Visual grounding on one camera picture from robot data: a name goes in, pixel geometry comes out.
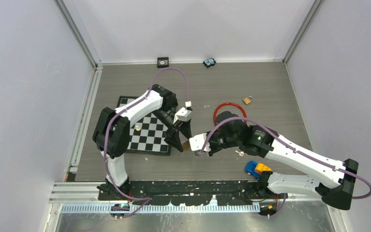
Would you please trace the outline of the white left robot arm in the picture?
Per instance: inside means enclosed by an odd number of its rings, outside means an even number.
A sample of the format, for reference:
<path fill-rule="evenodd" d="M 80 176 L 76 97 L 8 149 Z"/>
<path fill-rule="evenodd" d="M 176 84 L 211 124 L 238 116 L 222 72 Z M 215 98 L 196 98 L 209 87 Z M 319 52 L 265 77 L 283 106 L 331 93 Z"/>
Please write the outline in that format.
<path fill-rule="evenodd" d="M 175 93 L 154 84 L 134 101 L 101 111 L 92 139 L 105 162 L 106 184 L 117 200 L 125 199 L 129 193 L 124 153 L 129 147 L 130 129 L 139 120 L 154 114 L 168 128 L 164 141 L 179 152 L 184 151 L 180 135 L 191 138 L 192 103 L 187 100 L 184 107 L 174 112 L 177 106 Z"/>

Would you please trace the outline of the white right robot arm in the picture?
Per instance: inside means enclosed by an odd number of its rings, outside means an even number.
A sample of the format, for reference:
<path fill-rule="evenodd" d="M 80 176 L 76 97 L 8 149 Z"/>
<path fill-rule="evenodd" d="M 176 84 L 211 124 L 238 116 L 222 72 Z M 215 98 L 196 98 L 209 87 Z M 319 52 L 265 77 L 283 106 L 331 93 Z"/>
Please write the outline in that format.
<path fill-rule="evenodd" d="M 236 147 L 247 155 L 281 162 L 302 172 L 301 175 L 288 175 L 261 171 L 256 190 L 262 198 L 294 193 L 320 198 L 340 210 L 351 208 L 358 170 L 355 160 L 324 157 L 274 130 L 230 112 L 225 113 L 225 119 L 218 122 L 214 129 L 191 137 L 189 142 L 197 156 L 203 153 L 211 156 L 223 149 Z"/>

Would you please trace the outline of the silver key bunch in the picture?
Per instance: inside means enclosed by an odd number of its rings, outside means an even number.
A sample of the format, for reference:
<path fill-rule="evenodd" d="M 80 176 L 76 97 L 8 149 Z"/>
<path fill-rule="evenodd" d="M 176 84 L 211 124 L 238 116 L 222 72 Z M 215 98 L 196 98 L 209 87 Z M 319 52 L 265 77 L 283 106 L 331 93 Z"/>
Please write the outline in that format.
<path fill-rule="evenodd" d="M 244 154 L 245 154 L 243 151 L 237 151 L 237 150 L 236 150 L 235 152 L 237 152 L 237 154 L 238 154 L 240 157 L 243 157 Z"/>

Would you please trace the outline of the black white chessboard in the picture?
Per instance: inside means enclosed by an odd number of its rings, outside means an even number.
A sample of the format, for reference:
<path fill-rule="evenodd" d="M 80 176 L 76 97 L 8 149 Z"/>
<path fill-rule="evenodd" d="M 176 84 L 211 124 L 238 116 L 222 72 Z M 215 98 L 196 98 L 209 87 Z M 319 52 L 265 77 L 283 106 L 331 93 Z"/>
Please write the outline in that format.
<path fill-rule="evenodd" d="M 141 127 L 140 131 L 135 130 L 136 125 Z M 147 114 L 131 127 L 126 152 L 169 156 L 171 145 L 164 141 L 167 129 L 154 114 Z"/>

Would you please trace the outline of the blue yellow toy car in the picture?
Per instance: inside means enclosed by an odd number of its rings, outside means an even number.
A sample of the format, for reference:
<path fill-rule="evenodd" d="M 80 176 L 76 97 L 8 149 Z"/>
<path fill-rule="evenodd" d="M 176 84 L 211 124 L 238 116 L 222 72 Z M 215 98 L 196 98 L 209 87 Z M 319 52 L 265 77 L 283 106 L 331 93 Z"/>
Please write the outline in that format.
<path fill-rule="evenodd" d="M 244 171 L 248 174 L 251 175 L 255 178 L 260 178 L 260 175 L 263 171 L 269 171 L 271 172 L 272 169 L 268 166 L 266 166 L 263 163 L 257 163 L 255 161 L 249 161 L 246 166 Z"/>

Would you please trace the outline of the small brass padlock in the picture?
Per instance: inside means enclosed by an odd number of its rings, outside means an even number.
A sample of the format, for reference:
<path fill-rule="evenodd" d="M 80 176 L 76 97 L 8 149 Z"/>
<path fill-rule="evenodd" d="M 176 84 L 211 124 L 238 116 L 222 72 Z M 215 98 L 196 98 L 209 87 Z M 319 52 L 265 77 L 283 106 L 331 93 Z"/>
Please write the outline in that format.
<path fill-rule="evenodd" d="M 253 101 L 253 97 L 252 96 L 248 96 L 248 97 L 245 97 L 245 98 L 242 99 L 242 102 L 245 105 L 249 105 L 252 101 Z"/>

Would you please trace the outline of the small black square box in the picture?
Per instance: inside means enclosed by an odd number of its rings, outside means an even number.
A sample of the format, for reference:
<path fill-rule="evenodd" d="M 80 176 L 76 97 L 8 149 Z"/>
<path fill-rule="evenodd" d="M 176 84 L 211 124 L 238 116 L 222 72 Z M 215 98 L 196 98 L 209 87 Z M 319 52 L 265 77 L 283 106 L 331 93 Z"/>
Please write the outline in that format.
<path fill-rule="evenodd" d="M 167 68 L 167 67 L 169 67 L 169 57 L 158 57 L 157 68 Z"/>

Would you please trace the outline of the blue owl eraser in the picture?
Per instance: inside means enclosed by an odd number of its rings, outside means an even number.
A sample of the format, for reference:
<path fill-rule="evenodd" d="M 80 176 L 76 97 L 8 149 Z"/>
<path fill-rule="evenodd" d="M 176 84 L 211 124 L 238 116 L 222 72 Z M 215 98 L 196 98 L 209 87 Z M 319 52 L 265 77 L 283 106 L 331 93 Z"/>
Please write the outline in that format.
<path fill-rule="evenodd" d="M 209 68 L 209 67 L 212 67 L 216 64 L 216 59 L 215 58 L 208 58 L 208 59 L 204 60 L 202 63 L 206 68 Z"/>

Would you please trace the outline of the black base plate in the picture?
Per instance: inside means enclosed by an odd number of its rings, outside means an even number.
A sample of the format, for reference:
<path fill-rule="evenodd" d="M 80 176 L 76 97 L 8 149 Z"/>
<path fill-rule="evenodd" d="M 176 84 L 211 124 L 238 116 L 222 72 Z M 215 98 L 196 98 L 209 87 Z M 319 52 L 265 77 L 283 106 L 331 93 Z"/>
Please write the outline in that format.
<path fill-rule="evenodd" d="M 127 200 L 133 205 L 206 206 L 215 200 L 219 206 L 249 205 L 252 202 L 282 200 L 287 195 L 276 195 L 258 190 L 256 181 L 129 181 L 119 193 L 111 183 L 97 186 L 100 201 Z"/>

